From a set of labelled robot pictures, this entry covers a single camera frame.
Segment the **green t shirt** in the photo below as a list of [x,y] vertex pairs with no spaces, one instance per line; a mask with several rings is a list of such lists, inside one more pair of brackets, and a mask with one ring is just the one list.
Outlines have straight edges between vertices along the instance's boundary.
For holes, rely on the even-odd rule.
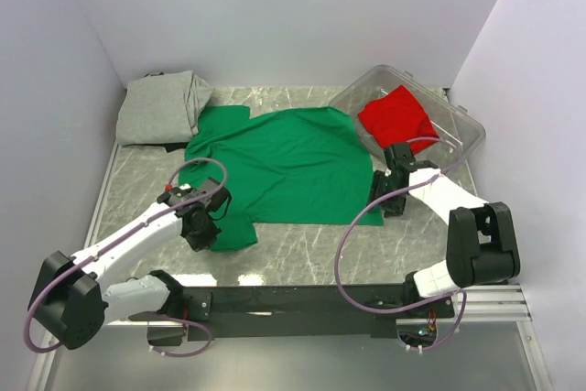
[[200,185],[226,177],[233,196],[221,211],[216,253],[258,241],[258,223],[345,225],[367,204],[373,164],[351,117],[331,107],[250,115],[243,105],[213,106],[184,158],[179,183]]

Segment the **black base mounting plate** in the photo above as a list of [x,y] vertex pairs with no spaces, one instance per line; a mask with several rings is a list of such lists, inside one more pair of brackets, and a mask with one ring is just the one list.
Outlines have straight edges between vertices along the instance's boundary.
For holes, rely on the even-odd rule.
[[397,314],[373,314],[333,286],[189,287],[171,312],[208,327],[215,338],[368,335],[395,339],[401,319],[455,316],[448,299]]

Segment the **folded grey t shirt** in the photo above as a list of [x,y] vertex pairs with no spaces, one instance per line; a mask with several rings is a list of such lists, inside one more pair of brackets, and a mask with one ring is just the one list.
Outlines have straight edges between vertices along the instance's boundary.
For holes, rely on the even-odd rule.
[[185,143],[198,134],[213,87],[193,71],[149,74],[127,84],[118,113],[121,146]]

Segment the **aluminium frame rail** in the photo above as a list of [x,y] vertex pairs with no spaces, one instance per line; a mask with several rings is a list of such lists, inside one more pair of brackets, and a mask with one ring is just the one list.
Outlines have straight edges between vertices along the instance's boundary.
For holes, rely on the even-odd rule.
[[[469,288],[464,308],[463,322],[523,322],[532,321],[532,316],[526,304],[525,296],[518,285],[488,286]],[[461,311],[463,293],[452,295],[447,301],[452,307],[455,316]],[[142,312],[129,318],[106,321],[105,326],[138,325],[138,322],[154,321],[157,318],[148,317]]]

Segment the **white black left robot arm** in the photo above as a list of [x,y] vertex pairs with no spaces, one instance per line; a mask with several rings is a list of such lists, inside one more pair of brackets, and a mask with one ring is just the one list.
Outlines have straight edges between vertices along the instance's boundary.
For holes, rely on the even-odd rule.
[[137,280],[115,279],[158,246],[182,236],[184,219],[164,203],[152,203],[132,222],[71,256],[56,252],[42,263],[25,317],[23,337],[35,353],[61,346],[75,350],[103,325],[150,312],[183,322],[184,287],[158,270]]

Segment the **clear plastic bin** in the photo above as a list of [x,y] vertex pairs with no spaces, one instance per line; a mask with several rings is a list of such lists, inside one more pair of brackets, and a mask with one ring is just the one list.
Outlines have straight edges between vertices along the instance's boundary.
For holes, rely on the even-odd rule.
[[483,126],[466,111],[451,105],[443,91],[434,92],[415,82],[404,72],[391,66],[378,65],[350,86],[337,93],[329,102],[348,114],[356,134],[371,154],[377,168],[385,165],[384,148],[378,146],[358,119],[358,113],[372,100],[382,98],[398,86],[405,86],[418,100],[438,133],[435,143],[416,154],[420,160],[430,160],[440,167],[456,162],[459,156],[468,157],[485,138]]

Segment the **red t shirt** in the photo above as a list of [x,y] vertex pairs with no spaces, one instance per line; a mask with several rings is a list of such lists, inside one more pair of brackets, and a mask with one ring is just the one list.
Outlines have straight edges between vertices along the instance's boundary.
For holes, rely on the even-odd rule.
[[398,86],[386,96],[369,102],[358,113],[358,119],[381,148],[425,137],[425,140],[410,144],[417,154],[439,138],[428,114],[405,86]]

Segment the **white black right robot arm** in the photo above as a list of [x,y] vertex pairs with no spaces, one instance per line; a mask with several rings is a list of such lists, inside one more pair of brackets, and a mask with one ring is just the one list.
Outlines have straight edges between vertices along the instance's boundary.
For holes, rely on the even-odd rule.
[[406,276],[401,297],[406,313],[421,317],[441,294],[519,275],[513,216],[506,204],[471,194],[437,168],[374,172],[368,201],[377,201],[384,216],[402,215],[407,197],[431,209],[448,232],[444,259]]

